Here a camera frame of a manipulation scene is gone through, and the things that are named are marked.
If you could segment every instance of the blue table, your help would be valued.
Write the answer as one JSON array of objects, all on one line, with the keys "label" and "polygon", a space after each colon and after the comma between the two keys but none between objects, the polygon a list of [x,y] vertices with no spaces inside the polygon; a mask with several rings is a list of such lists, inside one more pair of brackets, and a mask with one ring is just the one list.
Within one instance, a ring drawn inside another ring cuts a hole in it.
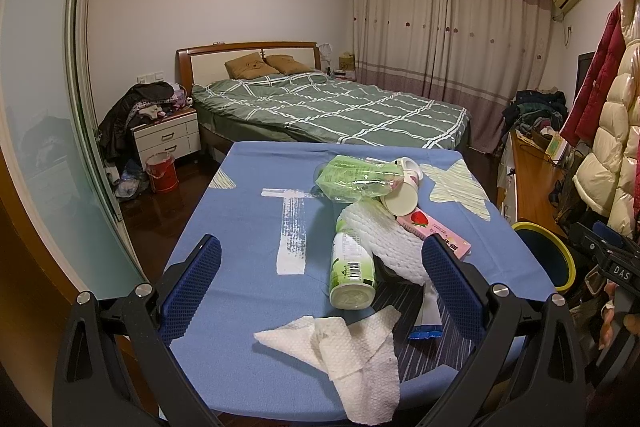
[{"label": "blue table", "polygon": [[[214,410],[292,421],[345,418],[327,375],[261,346],[253,337],[255,331],[282,326],[302,315],[341,315],[351,323],[372,312],[339,312],[329,304],[327,281],[340,207],[326,198],[302,200],[304,274],[276,273],[283,199],[264,197],[262,190],[310,192],[315,169],[337,154],[382,160],[409,156],[441,169],[461,158],[449,150],[320,143],[238,142],[232,147],[221,168],[236,187],[206,190],[169,260],[169,264],[183,261],[205,233],[215,235],[222,244],[218,274],[185,336],[171,344],[185,374]],[[491,203],[487,202],[491,220],[485,221],[459,203],[433,203],[432,188],[433,182],[425,176],[420,207],[471,243],[465,261],[474,264],[489,283],[505,283],[516,295],[529,299],[545,300],[554,291],[540,264]],[[410,327],[421,292],[419,287],[402,291],[409,292],[405,301],[411,301],[412,307],[401,323]],[[379,290],[378,307],[384,304],[381,300],[393,301],[394,292]],[[468,341],[457,337],[446,312],[443,319],[442,339],[419,341],[398,357],[401,407],[437,399],[455,377],[451,366],[462,367],[471,349]],[[401,328],[399,323],[394,338]],[[514,355],[519,346],[514,343]],[[419,363],[417,355],[423,357]]]}]

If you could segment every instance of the cable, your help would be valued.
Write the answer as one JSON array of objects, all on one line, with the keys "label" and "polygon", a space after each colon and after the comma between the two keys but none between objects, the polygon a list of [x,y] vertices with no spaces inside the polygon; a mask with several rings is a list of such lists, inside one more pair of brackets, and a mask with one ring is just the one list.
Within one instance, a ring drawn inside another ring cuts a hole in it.
[{"label": "cable", "polygon": [[520,141],[520,149],[523,150],[524,152],[526,152],[527,154],[532,155],[534,158],[538,158],[539,160],[542,160],[545,163],[548,163],[549,165],[555,167],[556,169],[558,169],[559,171],[564,172],[565,174],[569,171],[569,169],[565,169],[559,165],[556,165],[555,163],[553,163],[553,161],[551,160],[547,160],[544,156],[541,158],[540,156],[536,156],[535,154],[533,154],[530,150],[528,150],[529,148],[536,150],[536,151],[540,151],[540,149],[536,149],[535,147],[533,147],[531,144]]},{"label": "cable", "polygon": [[571,40],[571,26],[569,26],[569,34],[566,34],[566,29],[564,26],[564,15],[562,16],[562,36],[564,37],[564,47],[569,47],[569,41]]}]

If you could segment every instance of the red coat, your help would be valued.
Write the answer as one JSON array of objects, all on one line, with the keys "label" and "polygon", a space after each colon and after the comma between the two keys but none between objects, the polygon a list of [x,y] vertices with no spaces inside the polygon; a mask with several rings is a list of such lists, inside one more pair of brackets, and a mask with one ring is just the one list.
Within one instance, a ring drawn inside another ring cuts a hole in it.
[{"label": "red coat", "polygon": [[625,54],[625,39],[620,28],[620,3],[607,19],[604,34],[593,56],[587,76],[571,108],[571,113],[560,130],[569,145],[575,147],[579,140],[589,145],[596,136],[602,107],[607,101],[607,93],[618,76],[618,68]]}]

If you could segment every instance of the drawer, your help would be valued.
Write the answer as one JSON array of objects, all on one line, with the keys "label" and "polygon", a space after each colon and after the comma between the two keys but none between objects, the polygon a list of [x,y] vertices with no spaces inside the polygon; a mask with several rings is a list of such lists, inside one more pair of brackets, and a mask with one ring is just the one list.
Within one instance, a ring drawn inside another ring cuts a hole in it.
[{"label": "drawer", "polygon": [[153,126],[152,129],[154,132],[144,134],[140,136],[140,134],[135,133],[134,138],[136,140],[136,147],[138,152],[142,153],[147,149],[151,149],[154,147],[161,146],[165,143],[172,142],[177,140],[178,138],[182,138],[183,136],[187,136],[189,134],[198,132],[198,120],[188,120],[188,121],[179,121],[178,123],[174,123],[175,121],[169,121],[167,124],[172,124],[171,126],[165,126],[161,124],[157,126]]},{"label": "drawer", "polygon": [[150,149],[138,151],[138,153],[140,154],[140,163],[144,166],[146,159],[149,158],[149,156],[153,156],[159,152],[169,152],[174,155],[174,158],[180,158],[199,150],[200,134],[194,133],[171,140],[171,142],[162,143],[158,146],[151,147]]}]

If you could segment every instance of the sliding door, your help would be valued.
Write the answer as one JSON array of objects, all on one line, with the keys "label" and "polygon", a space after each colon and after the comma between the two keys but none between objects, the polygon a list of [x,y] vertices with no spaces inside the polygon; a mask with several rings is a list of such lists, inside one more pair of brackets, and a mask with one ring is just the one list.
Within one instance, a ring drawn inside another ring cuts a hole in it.
[{"label": "sliding door", "polygon": [[97,169],[95,121],[78,105],[90,96],[79,84],[82,10],[82,0],[0,0],[0,148],[58,265],[76,288],[106,298],[144,278]]}]

